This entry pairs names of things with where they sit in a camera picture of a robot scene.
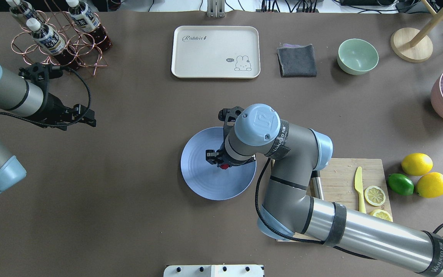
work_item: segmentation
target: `gray cloth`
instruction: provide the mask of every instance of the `gray cloth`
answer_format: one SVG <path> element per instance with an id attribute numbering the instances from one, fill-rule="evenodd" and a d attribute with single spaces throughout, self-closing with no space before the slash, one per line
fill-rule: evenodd
<path id="1" fill-rule="evenodd" d="M 284 44 L 278 48 L 278 60 L 282 77 L 316 77 L 313 45 Z"/>

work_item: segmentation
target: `citrus fruit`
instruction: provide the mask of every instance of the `citrus fruit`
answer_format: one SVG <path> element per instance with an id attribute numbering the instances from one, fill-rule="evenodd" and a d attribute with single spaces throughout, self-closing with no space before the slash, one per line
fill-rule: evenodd
<path id="1" fill-rule="evenodd" d="M 385 202 L 385 193 L 378 186 L 370 186 L 365 189 L 365 200 L 372 206 L 380 206 Z"/>
<path id="2" fill-rule="evenodd" d="M 413 181 L 401 173 L 393 173 L 389 175 L 387 178 L 387 185 L 389 185 L 392 191 L 401 195 L 411 195 L 415 189 Z"/>
<path id="3" fill-rule="evenodd" d="M 421 176 L 432 170 L 432 159 L 423 153 L 413 153 L 406 156 L 401 162 L 401 167 L 408 175 Z"/>
<path id="4" fill-rule="evenodd" d="M 388 221 L 392 222 L 391 214 L 388 213 L 386 210 L 383 210 L 383 209 L 374 209 L 373 211 L 371 211 L 369 213 L 369 215 L 372 215 L 372 216 L 378 217 L 380 219 L 385 219 L 385 220 L 388 220 Z"/>
<path id="5" fill-rule="evenodd" d="M 443 195 L 443 175 L 431 172 L 418 180 L 416 191 L 425 198 L 434 198 Z"/>

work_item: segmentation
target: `wooden cutting board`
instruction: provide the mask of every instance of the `wooden cutting board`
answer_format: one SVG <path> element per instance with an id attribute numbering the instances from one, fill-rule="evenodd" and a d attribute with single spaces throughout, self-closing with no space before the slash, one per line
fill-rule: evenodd
<path id="1" fill-rule="evenodd" d="M 338 202 L 348 209 L 358 210 L 358 193 L 353 181 L 357 167 L 362 167 L 363 189 L 369 186 L 378 186 L 385 193 L 385 203 L 375 207 L 365 201 L 367 213 L 374 209 L 384 209 L 392 215 L 387 185 L 385 183 L 384 168 L 380 159 L 341 159 L 332 158 L 327 167 L 320 172 L 324 199 L 329 202 Z M 307 194 L 313 196 L 313 186 L 309 184 Z M 295 234 L 296 238 L 312 239 L 306 235 Z"/>

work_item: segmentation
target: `wooden stand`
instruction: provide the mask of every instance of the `wooden stand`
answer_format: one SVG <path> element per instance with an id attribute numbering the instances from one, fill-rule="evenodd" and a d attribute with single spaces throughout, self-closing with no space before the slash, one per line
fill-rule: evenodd
<path id="1" fill-rule="evenodd" d="M 426 7 L 430 7 L 426 0 L 421 1 Z M 430 40 L 427 34 L 443 20 L 443 8 L 438 11 L 438 13 L 435 13 L 433 9 L 429 9 L 429 11 L 434 14 L 434 16 L 422 30 L 401 28 L 392 34 L 392 50 L 403 60 L 412 63 L 421 63 L 432 55 L 434 47 L 432 40 Z"/>

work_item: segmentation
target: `robotic arm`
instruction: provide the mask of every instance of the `robotic arm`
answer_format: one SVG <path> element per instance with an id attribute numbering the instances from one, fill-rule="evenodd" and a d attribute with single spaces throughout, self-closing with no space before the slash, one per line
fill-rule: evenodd
<path id="1" fill-rule="evenodd" d="M 243 165 L 255 153 L 275 159 L 258 221 L 260 230 L 277 239 L 294 233 L 383 260 L 426 276 L 443 276 L 443 237 L 348 210 L 306 195 L 313 170 L 332 155 L 329 137 L 281 120 L 269 106 L 223 109 L 224 143 L 206 150 L 206 160 L 220 168 Z"/>
<path id="2" fill-rule="evenodd" d="M 19 76 L 0 65 L 0 109 L 42 128 L 66 130 L 67 126 L 77 122 L 95 127 L 95 113 L 89 104 L 88 107 L 77 104 L 68 108 L 59 98 L 48 93 L 49 79 L 61 77 L 62 69 L 35 63 L 20 68 Z M 22 180 L 26 173 L 16 157 L 0 142 L 0 193 Z"/>

